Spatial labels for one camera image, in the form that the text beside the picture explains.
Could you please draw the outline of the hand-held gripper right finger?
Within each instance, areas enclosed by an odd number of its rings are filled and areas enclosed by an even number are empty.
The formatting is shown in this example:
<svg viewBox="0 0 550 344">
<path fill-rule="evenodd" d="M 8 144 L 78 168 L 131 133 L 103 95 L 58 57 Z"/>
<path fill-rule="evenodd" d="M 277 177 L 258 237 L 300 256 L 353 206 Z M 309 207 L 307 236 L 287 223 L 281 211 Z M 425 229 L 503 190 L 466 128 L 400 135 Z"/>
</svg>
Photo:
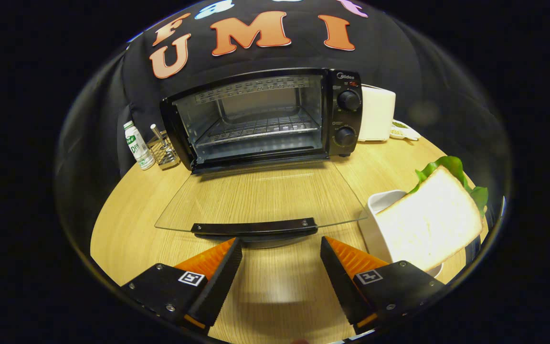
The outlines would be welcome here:
<svg viewBox="0 0 550 344">
<path fill-rule="evenodd" d="M 320 257 L 356 334 L 397 326 L 441 299 L 447 289 L 408 261 L 386 263 L 329 236 L 321 239 Z"/>
</svg>

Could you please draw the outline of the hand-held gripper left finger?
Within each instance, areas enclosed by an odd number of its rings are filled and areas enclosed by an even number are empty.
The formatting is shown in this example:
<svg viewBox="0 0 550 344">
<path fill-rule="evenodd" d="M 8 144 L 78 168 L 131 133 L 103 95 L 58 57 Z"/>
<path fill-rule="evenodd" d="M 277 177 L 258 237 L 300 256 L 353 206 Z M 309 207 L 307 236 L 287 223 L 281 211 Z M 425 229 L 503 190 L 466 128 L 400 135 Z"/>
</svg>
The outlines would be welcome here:
<svg viewBox="0 0 550 344">
<path fill-rule="evenodd" d="M 242 257 L 242 240 L 234 237 L 175 266 L 154 264 L 122 285 L 122 290 L 167 323 L 207 335 Z"/>
</svg>

